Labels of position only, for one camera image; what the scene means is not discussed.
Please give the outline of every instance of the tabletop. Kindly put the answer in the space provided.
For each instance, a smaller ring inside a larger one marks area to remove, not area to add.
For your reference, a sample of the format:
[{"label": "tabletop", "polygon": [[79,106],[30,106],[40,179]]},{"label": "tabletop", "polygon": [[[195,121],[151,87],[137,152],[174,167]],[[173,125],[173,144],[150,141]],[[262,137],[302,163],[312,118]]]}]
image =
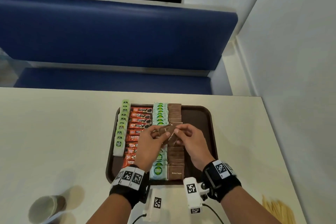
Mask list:
[{"label": "tabletop", "polygon": [[[181,103],[206,107],[218,158],[235,170],[258,202],[280,199],[305,224],[296,192],[260,97],[0,88],[0,216],[5,224],[28,223],[32,203],[62,194],[67,208],[59,223],[85,223],[102,204],[110,184],[105,176],[116,111],[131,103]],[[205,208],[189,214],[182,185],[162,188],[160,223],[219,223]],[[229,223],[216,201],[208,199]],[[142,214],[132,210],[129,223]]]}]

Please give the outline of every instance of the person's left hand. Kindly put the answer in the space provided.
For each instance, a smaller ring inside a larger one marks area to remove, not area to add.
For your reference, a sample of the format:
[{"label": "person's left hand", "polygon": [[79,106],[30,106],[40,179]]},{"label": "person's left hand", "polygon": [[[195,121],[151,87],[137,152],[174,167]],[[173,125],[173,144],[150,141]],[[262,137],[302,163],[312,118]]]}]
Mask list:
[{"label": "person's left hand", "polygon": [[149,172],[159,155],[162,143],[170,136],[170,133],[166,132],[159,138],[155,138],[159,136],[159,133],[155,130],[158,130],[160,127],[150,126],[140,133],[134,164],[145,172]]}]

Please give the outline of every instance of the wrist strap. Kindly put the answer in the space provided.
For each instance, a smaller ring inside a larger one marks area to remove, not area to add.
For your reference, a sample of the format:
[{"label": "wrist strap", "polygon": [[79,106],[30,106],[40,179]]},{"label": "wrist strap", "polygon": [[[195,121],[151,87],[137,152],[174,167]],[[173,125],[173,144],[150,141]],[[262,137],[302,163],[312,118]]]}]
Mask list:
[{"label": "wrist strap", "polygon": [[133,209],[139,201],[146,203],[149,187],[149,174],[132,164],[119,171],[111,184],[110,195],[122,195]]},{"label": "wrist strap", "polygon": [[208,196],[219,203],[233,188],[242,185],[233,169],[220,160],[212,161],[204,167],[202,181],[210,189]]}]

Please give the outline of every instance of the tray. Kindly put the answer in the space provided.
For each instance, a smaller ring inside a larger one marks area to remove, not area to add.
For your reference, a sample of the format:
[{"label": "tray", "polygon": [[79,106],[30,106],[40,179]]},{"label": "tray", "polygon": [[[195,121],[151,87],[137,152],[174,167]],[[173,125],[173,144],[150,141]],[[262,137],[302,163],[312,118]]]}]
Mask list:
[{"label": "tray", "polygon": [[[153,105],[132,104],[131,107],[153,107]],[[113,156],[114,136],[117,127],[118,114],[120,109],[117,110],[115,115],[114,129],[112,134],[110,152],[108,154],[106,166],[106,178],[109,183],[112,183],[115,176],[119,173],[123,165],[123,157]],[[183,105],[181,108],[182,122],[194,125],[196,128],[202,130],[203,135],[207,141],[210,153],[215,159],[218,159],[217,148],[215,142],[215,134],[213,132],[212,119],[209,110],[203,106]],[[184,149],[184,178],[195,177],[197,182],[201,182],[202,172],[199,171],[191,162],[190,156]],[[163,180],[150,180],[151,185],[183,185],[182,180],[163,181]]]}]

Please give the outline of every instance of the plastic cup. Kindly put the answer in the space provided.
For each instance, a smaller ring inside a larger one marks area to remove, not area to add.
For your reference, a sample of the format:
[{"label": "plastic cup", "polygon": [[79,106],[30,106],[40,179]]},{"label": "plastic cup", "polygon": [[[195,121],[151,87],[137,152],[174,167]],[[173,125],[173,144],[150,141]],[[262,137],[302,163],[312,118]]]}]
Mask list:
[{"label": "plastic cup", "polygon": [[63,196],[44,196],[37,199],[30,207],[28,219],[33,224],[45,222],[65,207]]}]

